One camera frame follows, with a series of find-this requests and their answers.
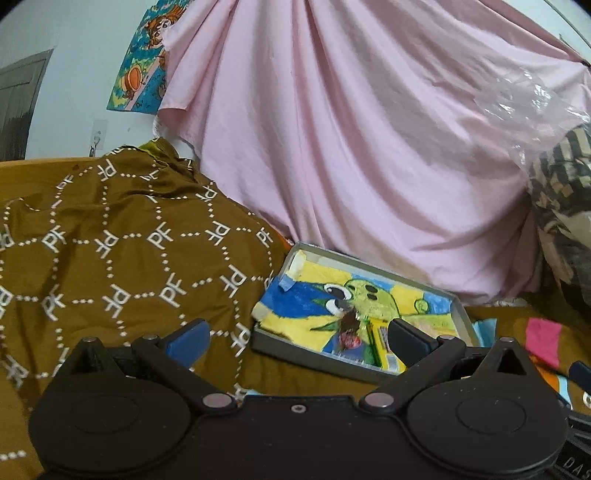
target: metal tray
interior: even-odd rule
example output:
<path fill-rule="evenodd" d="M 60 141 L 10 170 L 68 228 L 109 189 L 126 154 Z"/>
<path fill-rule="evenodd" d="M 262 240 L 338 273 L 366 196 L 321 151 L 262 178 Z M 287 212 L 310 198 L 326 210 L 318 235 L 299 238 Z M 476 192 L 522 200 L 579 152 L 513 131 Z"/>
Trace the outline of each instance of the metal tray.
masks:
<path fill-rule="evenodd" d="M 338 268 L 340 270 L 349 271 L 353 274 L 359 274 L 369 280 L 373 277 L 376 280 L 394 281 L 449 299 L 451 301 L 450 314 L 460 338 L 464 340 L 468 346 L 478 345 L 478 339 L 470 319 L 457 296 L 444 290 L 409 280 L 387 270 L 374 267 L 373 265 L 369 265 L 356 258 L 324 250 L 303 242 L 297 243 L 291 249 L 283 263 L 281 271 L 279 272 L 279 277 L 286 273 L 299 251 L 304 251 L 309 261 L 313 261 L 320 265 Z M 251 342 L 252 349 L 260 353 L 265 353 L 294 364 L 332 373 L 341 377 L 352 378 L 354 380 L 379 384 L 395 375 L 394 373 L 379 367 L 359 364 L 346 358 L 334 356 L 330 353 L 317 352 L 301 345 L 297 345 L 278 335 L 263 330 L 258 326 L 258 323 L 254 327 Z"/>

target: door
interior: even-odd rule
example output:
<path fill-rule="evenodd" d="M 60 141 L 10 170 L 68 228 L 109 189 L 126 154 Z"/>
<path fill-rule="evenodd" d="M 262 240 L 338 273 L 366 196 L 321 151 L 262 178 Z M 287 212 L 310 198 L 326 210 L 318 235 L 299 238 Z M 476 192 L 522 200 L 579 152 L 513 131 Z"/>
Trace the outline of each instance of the door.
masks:
<path fill-rule="evenodd" d="M 33 110 L 51 52 L 0 70 L 0 161 L 25 158 Z"/>

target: wall outlet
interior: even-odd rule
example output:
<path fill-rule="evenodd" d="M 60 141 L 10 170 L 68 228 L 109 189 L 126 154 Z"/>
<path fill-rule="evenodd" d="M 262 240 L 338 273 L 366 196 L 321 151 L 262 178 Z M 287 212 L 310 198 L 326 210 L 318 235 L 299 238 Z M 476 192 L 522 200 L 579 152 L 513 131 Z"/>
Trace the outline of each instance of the wall outlet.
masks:
<path fill-rule="evenodd" d="M 92 124 L 90 134 L 90 147 L 95 150 L 102 150 L 105 146 L 105 137 L 107 135 L 107 120 L 95 120 Z"/>

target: pink sheet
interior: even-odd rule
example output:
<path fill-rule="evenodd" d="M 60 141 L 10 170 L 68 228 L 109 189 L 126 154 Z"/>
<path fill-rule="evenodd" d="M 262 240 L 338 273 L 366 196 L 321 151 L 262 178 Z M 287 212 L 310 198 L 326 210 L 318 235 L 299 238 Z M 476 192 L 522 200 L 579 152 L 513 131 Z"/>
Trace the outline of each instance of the pink sheet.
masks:
<path fill-rule="evenodd" d="M 164 37 L 160 117 L 284 235 L 516 295 L 537 286 L 530 201 L 474 95 L 523 67 L 587 109 L 590 74 L 496 4 L 523 27 L 478 0 L 198 0 Z"/>

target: cartoon poster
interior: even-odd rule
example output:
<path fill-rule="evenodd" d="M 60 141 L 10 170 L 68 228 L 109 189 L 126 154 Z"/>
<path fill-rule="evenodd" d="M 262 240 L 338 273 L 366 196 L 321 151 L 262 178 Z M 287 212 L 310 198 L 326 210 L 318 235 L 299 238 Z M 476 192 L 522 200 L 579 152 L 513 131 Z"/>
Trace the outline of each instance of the cartoon poster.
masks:
<path fill-rule="evenodd" d="M 157 113 L 166 91 L 162 31 L 174 25 L 193 0 L 158 0 L 144 15 L 127 49 L 108 110 Z"/>

